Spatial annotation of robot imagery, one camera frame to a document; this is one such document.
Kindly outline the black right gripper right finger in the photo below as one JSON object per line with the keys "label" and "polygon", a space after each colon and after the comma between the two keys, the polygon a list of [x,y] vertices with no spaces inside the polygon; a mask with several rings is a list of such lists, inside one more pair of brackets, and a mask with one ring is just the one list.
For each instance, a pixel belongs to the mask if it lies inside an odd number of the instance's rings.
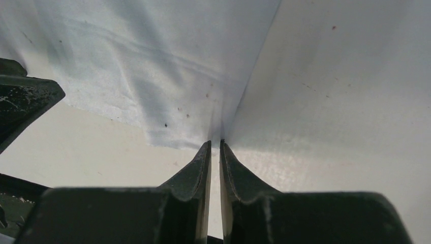
{"label": "black right gripper right finger", "polygon": [[396,209],[375,192],[281,192],[220,143],[224,243],[411,243]]}

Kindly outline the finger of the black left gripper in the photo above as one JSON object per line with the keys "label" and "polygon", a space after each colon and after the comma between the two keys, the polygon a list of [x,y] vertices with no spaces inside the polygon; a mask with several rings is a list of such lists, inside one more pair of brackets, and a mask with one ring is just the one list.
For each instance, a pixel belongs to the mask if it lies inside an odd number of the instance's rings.
{"label": "finger of the black left gripper", "polygon": [[1,152],[65,95],[56,81],[28,77],[19,62],[1,58]]}

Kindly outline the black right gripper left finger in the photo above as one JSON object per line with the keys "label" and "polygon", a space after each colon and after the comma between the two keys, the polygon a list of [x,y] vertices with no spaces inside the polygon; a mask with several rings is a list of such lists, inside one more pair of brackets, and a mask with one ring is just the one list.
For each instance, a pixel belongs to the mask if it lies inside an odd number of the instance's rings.
{"label": "black right gripper left finger", "polygon": [[211,142],[158,187],[54,188],[16,243],[206,243]]}

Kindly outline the light blue cleaning cloth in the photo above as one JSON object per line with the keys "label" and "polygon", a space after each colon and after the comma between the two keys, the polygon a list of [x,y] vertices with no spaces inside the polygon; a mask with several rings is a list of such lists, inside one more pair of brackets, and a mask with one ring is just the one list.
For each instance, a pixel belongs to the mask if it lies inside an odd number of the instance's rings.
{"label": "light blue cleaning cloth", "polygon": [[1,1],[1,56],[153,146],[228,133],[280,1]]}

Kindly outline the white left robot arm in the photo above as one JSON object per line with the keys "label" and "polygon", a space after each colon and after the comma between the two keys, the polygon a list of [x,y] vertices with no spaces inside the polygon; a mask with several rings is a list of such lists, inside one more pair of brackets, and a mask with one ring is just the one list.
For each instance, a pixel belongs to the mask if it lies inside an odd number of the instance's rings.
{"label": "white left robot arm", "polygon": [[[29,77],[17,61],[1,59],[1,152],[35,120],[65,97],[53,80]],[[24,179],[1,174],[1,236],[15,238],[26,217],[47,190]]]}

